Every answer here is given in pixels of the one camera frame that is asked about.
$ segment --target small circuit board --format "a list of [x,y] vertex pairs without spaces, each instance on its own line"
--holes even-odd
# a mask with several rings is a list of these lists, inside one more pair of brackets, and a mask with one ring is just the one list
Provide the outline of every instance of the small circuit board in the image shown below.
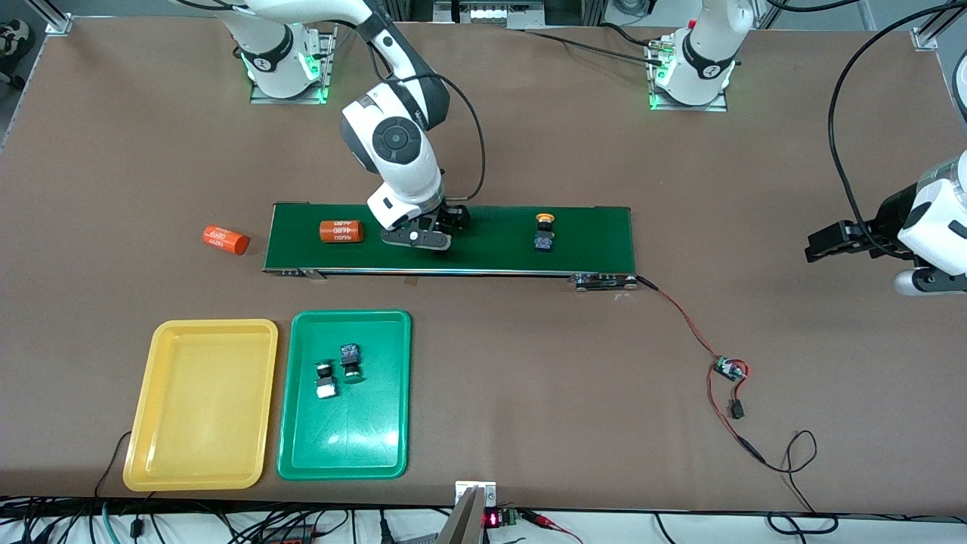
[[746,378],[746,371],[742,370],[742,367],[735,362],[735,359],[729,359],[728,357],[719,357],[718,361],[716,361],[715,370],[719,374],[729,378],[730,381]]

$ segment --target orange can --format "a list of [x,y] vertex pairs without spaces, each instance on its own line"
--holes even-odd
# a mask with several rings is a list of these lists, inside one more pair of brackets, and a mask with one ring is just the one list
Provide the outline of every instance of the orange can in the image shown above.
[[324,221],[319,224],[319,238],[327,244],[355,244],[363,241],[363,224],[353,221]]
[[247,236],[215,225],[205,227],[205,232],[201,235],[201,241],[235,255],[241,255],[249,248],[249,238]]

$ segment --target table surface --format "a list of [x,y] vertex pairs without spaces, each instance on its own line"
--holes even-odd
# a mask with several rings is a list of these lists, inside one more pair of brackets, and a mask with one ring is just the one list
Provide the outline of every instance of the table surface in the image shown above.
[[[403,31],[483,120],[475,203],[630,206],[638,271],[753,369],[739,432],[775,464],[797,430],[815,433],[796,481],[817,509],[967,511],[963,299],[894,294],[899,261],[803,257],[809,233],[849,216],[826,111],[868,34],[753,32],[730,111],[701,114],[650,111],[634,63],[490,27]],[[634,53],[606,30],[562,32]],[[266,317],[285,339],[303,310],[401,308],[414,323],[402,477],[278,478],[283,340],[261,480],[192,495],[447,504],[456,480],[488,479],[500,500],[541,507],[800,509],[716,420],[707,354],[654,292],[260,272],[273,202],[376,188],[337,121],[375,78],[354,40],[328,106],[250,106],[230,50],[204,18],[81,19],[48,40],[0,156],[0,493],[92,493],[166,320]],[[867,214],[965,146],[935,55],[903,33],[857,65],[837,120]],[[456,96],[431,138],[448,187],[471,189],[477,135]],[[253,234],[249,254],[203,245],[210,223]],[[103,494],[130,495],[121,465]]]

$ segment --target white surface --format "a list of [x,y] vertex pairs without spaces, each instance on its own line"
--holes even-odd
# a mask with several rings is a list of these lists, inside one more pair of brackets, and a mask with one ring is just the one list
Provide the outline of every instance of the white surface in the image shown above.
[[[585,544],[667,544],[659,533],[655,516],[644,513],[610,512],[544,512],[561,527],[580,536]],[[242,529],[261,520],[264,515],[233,514],[229,516],[236,529]],[[387,521],[396,541],[438,532],[446,518],[433,510],[388,510]],[[123,544],[132,540],[128,529],[133,516],[112,517],[114,531]],[[219,544],[228,542],[228,530],[211,515],[165,514],[157,516],[158,525],[167,544]],[[328,530],[342,519],[341,511],[327,512],[320,520],[319,529]],[[138,539],[142,544],[160,544],[149,518],[145,522],[144,535]],[[783,544],[798,542],[794,536],[775,533],[759,516],[710,516],[696,514],[662,514],[661,520],[677,544]],[[803,529],[819,526],[811,520],[799,520]],[[109,542],[101,517],[94,520],[95,535],[99,543]],[[35,534],[43,524],[38,524]],[[18,542],[20,523],[0,527],[0,542]],[[56,530],[53,539],[58,538]],[[379,512],[358,510],[356,534],[359,544],[377,544],[380,540]],[[525,522],[518,525],[492,529],[490,542],[503,544],[519,537],[526,537],[523,544],[575,544],[576,540],[563,533],[538,529]],[[822,536],[808,536],[807,541],[816,544],[963,544],[967,541],[967,526],[953,523],[893,522],[887,520],[842,520],[839,529]],[[317,539],[317,544],[352,544],[350,523],[331,535]],[[71,531],[67,544],[89,544],[87,520],[79,520]]]

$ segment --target plastic tray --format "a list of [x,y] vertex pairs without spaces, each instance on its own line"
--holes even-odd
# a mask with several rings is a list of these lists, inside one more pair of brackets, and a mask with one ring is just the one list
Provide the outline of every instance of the plastic tray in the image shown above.
[[[309,311],[292,321],[278,475],[286,480],[396,478],[406,470],[410,317],[400,310]],[[347,384],[339,347],[360,347]],[[335,397],[315,393],[315,365],[335,359]]]
[[242,489],[262,474],[278,330],[267,319],[163,323],[151,341],[124,481]]

